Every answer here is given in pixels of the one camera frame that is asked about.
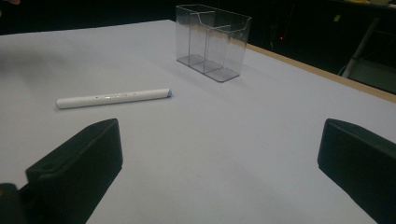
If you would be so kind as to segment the white pen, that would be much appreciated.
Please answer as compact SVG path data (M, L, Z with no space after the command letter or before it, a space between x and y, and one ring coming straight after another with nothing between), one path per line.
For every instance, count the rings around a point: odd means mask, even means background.
M111 93L84 97L62 98L56 101L60 109L86 107L94 105L111 105L168 98L172 96L171 89L134 91L124 93Z

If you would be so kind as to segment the clear plastic pen holder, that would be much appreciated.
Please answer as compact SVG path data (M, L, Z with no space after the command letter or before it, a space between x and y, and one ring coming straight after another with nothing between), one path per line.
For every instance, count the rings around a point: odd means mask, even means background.
M252 18L200 4L176 6L180 63L226 82L241 75Z

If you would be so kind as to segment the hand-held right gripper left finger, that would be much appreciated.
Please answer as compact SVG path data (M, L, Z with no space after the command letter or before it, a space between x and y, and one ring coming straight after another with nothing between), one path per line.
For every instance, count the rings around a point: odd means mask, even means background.
M96 122L26 170L29 224L85 224L122 168L119 123Z

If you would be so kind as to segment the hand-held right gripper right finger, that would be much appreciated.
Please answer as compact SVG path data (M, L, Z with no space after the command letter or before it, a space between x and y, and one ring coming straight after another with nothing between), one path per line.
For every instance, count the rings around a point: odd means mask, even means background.
M318 168L378 224L396 224L396 144L361 126L327 119Z

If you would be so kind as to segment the metal stand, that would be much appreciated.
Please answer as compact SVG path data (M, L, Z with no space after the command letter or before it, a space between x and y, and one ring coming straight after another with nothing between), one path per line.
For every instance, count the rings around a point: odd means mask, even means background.
M374 17L349 62L338 75L396 94L396 31Z

